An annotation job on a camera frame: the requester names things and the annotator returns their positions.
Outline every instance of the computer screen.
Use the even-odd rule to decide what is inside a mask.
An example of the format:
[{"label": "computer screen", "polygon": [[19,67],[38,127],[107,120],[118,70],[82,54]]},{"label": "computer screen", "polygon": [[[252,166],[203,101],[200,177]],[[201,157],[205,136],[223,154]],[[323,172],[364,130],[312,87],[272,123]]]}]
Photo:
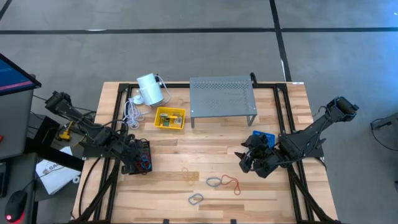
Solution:
[{"label": "computer screen", "polygon": [[0,95],[31,90],[41,84],[31,75],[0,54]]}]

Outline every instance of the yellow tool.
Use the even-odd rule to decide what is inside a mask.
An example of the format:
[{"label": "yellow tool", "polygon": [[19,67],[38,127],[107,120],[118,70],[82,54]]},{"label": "yellow tool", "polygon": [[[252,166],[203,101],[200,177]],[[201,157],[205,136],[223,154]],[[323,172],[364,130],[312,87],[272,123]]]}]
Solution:
[{"label": "yellow tool", "polygon": [[177,119],[177,118],[178,118],[178,116],[175,116],[175,115],[168,115],[167,113],[161,113],[159,116],[160,116],[161,118],[170,118],[170,119]]},{"label": "yellow tool", "polygon": [[72,126],[72,124],[73,124],[73,121],[71,121],[69,123],[69,126],[67,127],[67,129],[64,130],[62,134],[59,135],[60,139],[65,140],[65,141],[71,140],[72,137],[70,136],[69,128]]}]

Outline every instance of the white cable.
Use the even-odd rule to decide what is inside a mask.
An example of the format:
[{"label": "white cable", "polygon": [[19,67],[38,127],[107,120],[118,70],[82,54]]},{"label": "white cable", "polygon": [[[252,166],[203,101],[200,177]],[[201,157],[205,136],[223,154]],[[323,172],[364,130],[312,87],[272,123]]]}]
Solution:
[{"label": "white cable", "polygon": [[[155,75],[155,76],[157,76],[157,77],[159,78],[161,84],[163,84],[163,86],[164,86],[164,89],[165,89],[166,92],[169,94],[169,98],[168,98],[166,101],[162,101],[162,102],[155,103],[155,104],[152,105],[152,106],[161,106],[161,105],[164,105],[164,104],[168,103],[168,102],[171,100],[172,95],[171,95],[171,93],[169,92],[169,90],[167,89],[166,84],[165,84],[164,81],[163,81],[163,78],[160,77],[159,75]],[[149,110],[149,111],[146,111],[146,112],[144,112],[144,113],[141,113],[141,112],[136,108],[136,105],[133,103],[132,100],[127,101],[127,102],[124,104],[124,118],[123,118],[123,120],[126,119],[126,124],[127,124],[131,129],[137,129],[137,128],[139,128],[139,121],[143,121],[143,120],[145,119],[144,114],[149,113],[149,112],[151,111],[151,109],[152,109],[152,107],[151,107],[150,105],[148,105],[148,106],[149,106],[150,110]]]},{"label": "white cable", "polygon": [[132,129],[137,129],[139,128],[139,122],[138,121],[143,121],[145,119],[144,114],[149,113],[149,111],[146,111],[144,113],[141,113],[137,108],[136,105],[132,101],[127,101],[124,104],[124,118],[123,120],[126,119],[126,124],[132,128]]},{"label": "white cable", "polygon": [[165,105],[166,103],[168,103],[168,102],[171,100],[172,95],[171,95],[171,93],[169,92],[169,90],[167,89],[166,84],[165,84],[164,81],[163,81],[163,78],[160,77],[159,75],[155,75],[155,76],[159,78],[160,82],[161,82],[161,83],[163,84],[163,86],[164,86],[164,89],[165,89],[166,92],[169,94],[169,98],[168,98],[166,101],[153,104],[153,106],[162,106],[162,105]]}]

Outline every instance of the perforated metal shelf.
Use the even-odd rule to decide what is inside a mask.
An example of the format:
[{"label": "perforated metal shelf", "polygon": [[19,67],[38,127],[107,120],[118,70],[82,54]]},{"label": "perforated metal shelf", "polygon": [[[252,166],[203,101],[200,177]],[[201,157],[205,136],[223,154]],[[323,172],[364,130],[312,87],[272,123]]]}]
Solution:
[{"label": "perforated metal shelf", "polygon": [[194,118],[257,115],[249,75],[190,79],[191,123]]}]

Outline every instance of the rubber band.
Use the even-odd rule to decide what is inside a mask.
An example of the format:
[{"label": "rubber band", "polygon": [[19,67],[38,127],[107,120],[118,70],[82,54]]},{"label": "rubber band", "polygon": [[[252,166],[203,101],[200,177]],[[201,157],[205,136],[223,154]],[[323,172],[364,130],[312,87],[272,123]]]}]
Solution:
[{"label": "rubber band", "polygon": [[182,172],[182,176],[183,176],[184,180],[186,181],[186,183],[189,186],[193,186],[194,180],[195,180],[195,176],[190,175],[189,170],[186,167],[183,167],[181,169],[181,172]]},{"label": "rubber band", "polygon": [[[230,181],[228,181],[227,183],[224,184],[224,183],[223,183],[224,177],[230,178]],[[226,175],[226,174],[224,174],[224,175],[221,177],[221,185],[227,185],[227,184],[231,183],[232,181],[235,181],[235,182],[236,182],[236,186],[235,186],[235,189],[234,189],[234,194],[235,194],[235,195],[240,195],[240,194],[241,194],[241,188],[239,187],[239,181],[237,180],[237,178],[230,177],[230,176],[228,176],[228,175]]]},{"label": "rubber band", "polygon": [[[200,196],[200,200],[199,200],[198,202],[196,202],[196,203],[191,202],[191,199],[193,199],[193,198],[196,197],[196,196]],[[205,199],[205,198],[203,197],[202,194],[194,194],[194,195],[192,195],[191,197],[188,198],[188,202],[189,202],[191,205],[197,205],[197,204],[199,204],[201,201],[203,201],[204,199]]]},{"label": "rubber band", "polygon": [[[209,183],[209,180],[218,180],[219,182],[215,183],[215,184],[211,184],[211,183]],[[209,177],[206,180],[206,184],[209,185],[210,187],[218,187],[221,185],[221,179],[218,177]]]},{"label": "rubber band", "polygon": [[142,161],[142,162],[141,162],[141,167],[142,167],[143,169],[149,170],[149,169],[152,167],[152,165],[151,165],[150,162],[149,162],[148,156],[142,155],[142,156],[141,156],[141,161]]}]

